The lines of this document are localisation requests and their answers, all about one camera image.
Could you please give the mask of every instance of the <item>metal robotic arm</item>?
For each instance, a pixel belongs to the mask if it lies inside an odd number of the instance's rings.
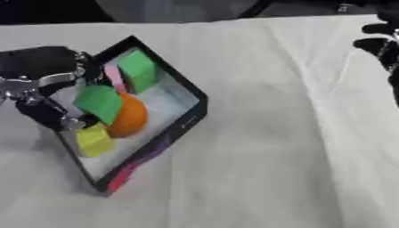
[[[0,53],[0,104],[6,99],[15,101],[20,113],[54,131],[85,128],[98,122],[90,114],[70,116],[50,97],[78,80],[85,80],[87,85],[111,85],[91,55],[67,47],[43,46]]]

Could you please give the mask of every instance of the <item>green foam piece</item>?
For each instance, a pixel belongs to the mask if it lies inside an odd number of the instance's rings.
[[[141,51],[134,51],[118,61],[124,79],[139,94],[157,83],[155,63]]]
[[[85,86],[73,103],[107,125],[113,123],[122,107],[118,93],[112,87],[105,85]]]

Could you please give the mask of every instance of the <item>wrinkled fabric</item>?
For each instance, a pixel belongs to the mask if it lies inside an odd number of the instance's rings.
[[[209,95],[206,119],[95,196],[47,130],[0,107],[7,227],[394,227],[397,108],[353,40],[373,16],[0,28],[0,50],[136,35]]]

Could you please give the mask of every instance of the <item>robotic hand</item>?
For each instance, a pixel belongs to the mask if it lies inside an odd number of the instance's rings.
[[[89,114],[71,117],[50,97],[62,88],[74,86],[79,79],[88,85],[111,85],[92,56],[63,46],[0,53],[0,104],[6,99],[15,101],[20,113],[57,132],[98,122]]]
[[[378,17],[384,22],[366,25],[362,31],[366,34],[381,34],[388,37],[356,40],[354,46],[376,56],[391,74],[388,81],[394,89],[396,103],[399,106],[399,12],[383,11]]]

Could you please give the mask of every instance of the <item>orange ball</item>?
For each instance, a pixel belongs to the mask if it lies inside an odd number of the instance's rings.
[[[108,133],[113,138],[126,137],[139,132],[147,121],[147,110],[142,102],[128,93],[119,93],[123,105]]]

